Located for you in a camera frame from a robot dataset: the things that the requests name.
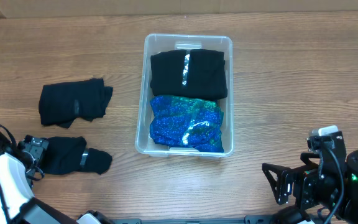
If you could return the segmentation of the black taped garment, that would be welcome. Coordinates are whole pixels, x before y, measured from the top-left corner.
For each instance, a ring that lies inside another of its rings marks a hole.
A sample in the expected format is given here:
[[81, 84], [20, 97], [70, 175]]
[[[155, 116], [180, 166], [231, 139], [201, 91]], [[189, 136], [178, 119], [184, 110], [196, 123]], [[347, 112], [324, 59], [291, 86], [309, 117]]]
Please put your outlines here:
[[112, 93], [113, 87], [102, 78], [44, 85], [39, 100], [41, 124], [68, 129], [77, 118], [89, 122], [102, 118]]

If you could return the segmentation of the small black garment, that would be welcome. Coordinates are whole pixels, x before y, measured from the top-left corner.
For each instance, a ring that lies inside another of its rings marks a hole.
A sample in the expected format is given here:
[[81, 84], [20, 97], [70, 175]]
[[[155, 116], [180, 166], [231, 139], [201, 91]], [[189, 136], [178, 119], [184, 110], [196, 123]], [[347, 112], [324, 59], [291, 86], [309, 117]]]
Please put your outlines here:
[[88, 148], [84, 137], [52, 137], [47, 141], [48, 148], [40, 163], [46, 174], [94, 172], [101, 175], [112, 163], [112, 156], [107, 152]]

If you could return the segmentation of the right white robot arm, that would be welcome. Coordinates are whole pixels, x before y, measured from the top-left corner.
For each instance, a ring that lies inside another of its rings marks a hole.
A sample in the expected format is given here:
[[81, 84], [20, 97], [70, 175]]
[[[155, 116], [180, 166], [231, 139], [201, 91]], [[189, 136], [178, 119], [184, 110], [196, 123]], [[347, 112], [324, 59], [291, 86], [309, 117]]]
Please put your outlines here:
[[262, 164], [276, 202], [283, 205], [290, 195], [296, 199], [274, 214], [271, 223], [330, 223], [333, 217], [358, 223], [358, 150], [346, 152], [343, 133], [335, 125], [312, 130], [306, 142], [303, 166]]

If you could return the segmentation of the blue green sparkly fabric bundle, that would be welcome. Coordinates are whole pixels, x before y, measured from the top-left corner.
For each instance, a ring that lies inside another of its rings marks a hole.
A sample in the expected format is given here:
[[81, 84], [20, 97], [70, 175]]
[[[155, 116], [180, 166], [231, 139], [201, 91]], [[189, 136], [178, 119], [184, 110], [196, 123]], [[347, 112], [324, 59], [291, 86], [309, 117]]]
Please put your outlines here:
[[215, 101], [159, 95], [151, 99], [150, 106], [154, 114], [150, 137], [154, 143], [199, 152], [224, 152], [224, 113]]

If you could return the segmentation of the black ribbed garment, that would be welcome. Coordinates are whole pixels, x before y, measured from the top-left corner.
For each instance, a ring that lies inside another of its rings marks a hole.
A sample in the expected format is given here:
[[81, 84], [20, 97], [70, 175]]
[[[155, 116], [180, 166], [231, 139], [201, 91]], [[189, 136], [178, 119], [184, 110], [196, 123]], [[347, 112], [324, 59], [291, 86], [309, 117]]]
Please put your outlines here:
[[171, 50], [150, 57], [155, 96], [175, 95], [216, 101], [227, 97], [224, 52]]

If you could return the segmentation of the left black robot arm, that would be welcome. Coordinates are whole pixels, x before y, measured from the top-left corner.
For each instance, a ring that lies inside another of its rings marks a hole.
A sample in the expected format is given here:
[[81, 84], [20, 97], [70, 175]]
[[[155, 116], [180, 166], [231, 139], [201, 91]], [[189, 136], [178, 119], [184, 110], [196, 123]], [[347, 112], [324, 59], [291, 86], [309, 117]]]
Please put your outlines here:
[[102, 174], [109, 169], [111, 161], [107, 152], [88, 148], [83, 137], [26, 136], [17, 142], [10, 132], [0, 132], [0, 223], [110, 223], [109, 218], [93, 210], [74, 220], [35, 198], [32, 184], [36, 172]]

